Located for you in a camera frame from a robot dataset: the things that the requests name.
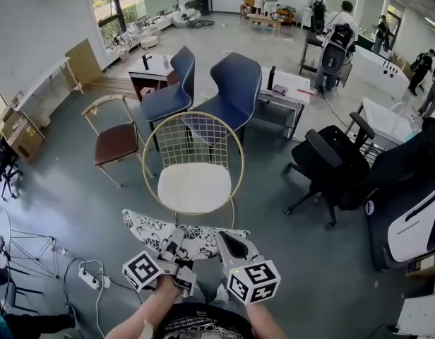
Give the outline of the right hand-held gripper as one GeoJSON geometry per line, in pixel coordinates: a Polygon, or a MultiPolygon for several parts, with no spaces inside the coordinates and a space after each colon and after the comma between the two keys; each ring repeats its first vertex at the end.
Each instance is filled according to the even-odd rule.
{"type": "Polygon", "coordinates": [[[266,260],[244,237],[218,232],[217,245],[226,288],[240,302],[254,304],[275,296],[281,276],[273,261],[266,260]]]}

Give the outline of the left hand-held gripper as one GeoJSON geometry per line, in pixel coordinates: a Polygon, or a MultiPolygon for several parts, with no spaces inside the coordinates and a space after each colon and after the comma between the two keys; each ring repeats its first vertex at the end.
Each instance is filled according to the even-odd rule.
{"type": "MultiPolygon", "coordinates": [[[[167,258],[175,258],[184,240],[185,231],[178,227],[173,231],[167,244],[167,258]]],[[[142,251],[122,267],[124,277],[137,292],[154,290],[161,275],[170,275],[183,297],[194,294],[197,275],[188,267],[163,258],[153,258],[146,250],[142,251]]]]}

